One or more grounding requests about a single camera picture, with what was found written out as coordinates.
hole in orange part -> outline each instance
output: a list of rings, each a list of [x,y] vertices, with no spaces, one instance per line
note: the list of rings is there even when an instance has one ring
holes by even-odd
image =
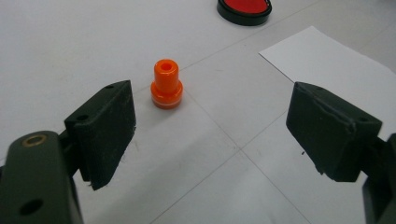
[[[169,70],[172,69],[172,64],[170,64],[170,63],[163,63],[163,64],[161,64],[161,69],[162,69],[162,70],[165,70],[165,71],[169,71]]]

white table surface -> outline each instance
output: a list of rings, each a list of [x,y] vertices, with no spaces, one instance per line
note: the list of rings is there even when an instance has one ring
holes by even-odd
[[[20,136],[60,133],[107,84],[131,79],[137,129],[111,183],[75,176],[86,223],[364,223],[361,175],[320,175],[285,126],[292,83],[259,51],[309,26],[396,72],[396,1],[274,0],[243,27],[202,1],[0,0],[0,164]],[[175,60],[182,104],[150,100]]]

orange cylindrical object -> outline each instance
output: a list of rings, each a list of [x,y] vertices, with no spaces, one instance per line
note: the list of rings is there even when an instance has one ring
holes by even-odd
[[[181,102],[183,85],[178,79],[177,63],[163,59],[154,65],[154,81],[151,83],[153,103],[162,109],[172,109]]]

red circular object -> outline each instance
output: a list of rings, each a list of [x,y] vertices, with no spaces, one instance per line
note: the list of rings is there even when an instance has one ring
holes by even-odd
[[[230,8],[244,13],[262,13],[268,5],[264,0],[224,0]]]

